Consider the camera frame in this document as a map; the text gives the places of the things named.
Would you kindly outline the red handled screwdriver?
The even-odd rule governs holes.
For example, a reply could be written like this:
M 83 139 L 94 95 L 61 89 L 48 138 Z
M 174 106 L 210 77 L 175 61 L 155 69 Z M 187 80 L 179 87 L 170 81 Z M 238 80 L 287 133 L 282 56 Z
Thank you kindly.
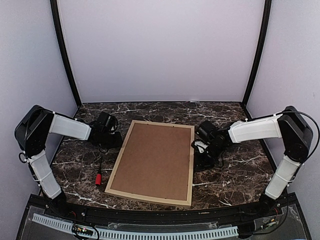
M 95 178 L 95 185 L 98 187 L 102 183 L 102 158 L 99 159 L 99 168 Z

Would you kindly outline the wooden picture frame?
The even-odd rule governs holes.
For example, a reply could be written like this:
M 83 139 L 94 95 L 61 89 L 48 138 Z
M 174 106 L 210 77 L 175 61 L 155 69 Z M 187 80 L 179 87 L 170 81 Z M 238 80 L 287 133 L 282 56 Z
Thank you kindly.
M 142 202 L 190 207 L 195 128 L 132 120 L 105 192 Z

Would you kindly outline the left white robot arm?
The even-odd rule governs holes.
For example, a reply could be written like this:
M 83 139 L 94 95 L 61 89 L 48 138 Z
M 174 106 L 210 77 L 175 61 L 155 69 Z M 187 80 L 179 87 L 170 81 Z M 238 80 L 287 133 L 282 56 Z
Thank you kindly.
M 46 143 L 50 134 L 86 141 L 107 150 L 119 148 L 123 144 L 122 135 L 118 131 L 118 120 L 109 113 L 101 112 L 97 120 L 85 123 L 78 118 L 34 105 L 15 128 L 14 137 L 21 155 L 24 156 L 21 162 L 29 165 L 34 180 L 51 200 L 58 198 L 63 191 L 46 155 Z

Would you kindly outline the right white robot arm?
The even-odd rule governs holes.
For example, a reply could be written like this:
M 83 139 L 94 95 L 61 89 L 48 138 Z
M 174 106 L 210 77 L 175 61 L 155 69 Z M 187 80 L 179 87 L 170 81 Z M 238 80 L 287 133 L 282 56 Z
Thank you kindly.
M 265 187 L 264 199 L 255 205 L 255 213 L 266 217 L 275 208 L 285 188 L 296 178 L 302 165 L 314 154 L 320 143 L 320 135 L 314 134 L 320 126 L 309 114 L 289 105 L 284 110 L 265 116 L 228 122 L 217 126 L 203 121 L 195 130 L 197 139 L 194 149 L 194 171 L 212 169 L 222 162 L 223 152 L 233 146 L 249 141 L 281 140 L 283 157 L 274 175 Z

